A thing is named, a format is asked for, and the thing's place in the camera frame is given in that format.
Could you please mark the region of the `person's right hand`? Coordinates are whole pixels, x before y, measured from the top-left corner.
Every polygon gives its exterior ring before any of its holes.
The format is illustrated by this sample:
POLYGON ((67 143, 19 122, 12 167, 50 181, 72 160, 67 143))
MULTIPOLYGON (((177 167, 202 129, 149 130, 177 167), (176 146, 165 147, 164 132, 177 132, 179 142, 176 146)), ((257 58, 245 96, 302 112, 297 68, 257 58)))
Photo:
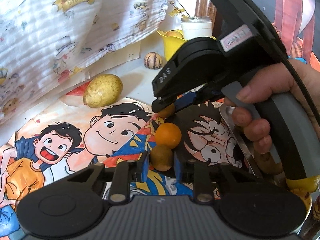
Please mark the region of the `person's right hand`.
MULTIPOLYGON (((291 59, 291 65, 301 78, 317 109, 319 109, 319 72, 310 65, 291 59)), ((268 99, 272 94, 290 92, 302 105, 315 131, 319 134, 319 124, 293 76, 282 64, 273 64, 259 70, 249 83, 237 94, 236 98, 244 103, 258 103, 268 99)), ((248 140, 253 142, 254 150, 260 154, 267 153, 272 146, 270 124, 265 119, 254 120, 251 113, 237 107, 234 100, 224 99, 224 103, 233 106, 233 122, 243 129, 248 140)))

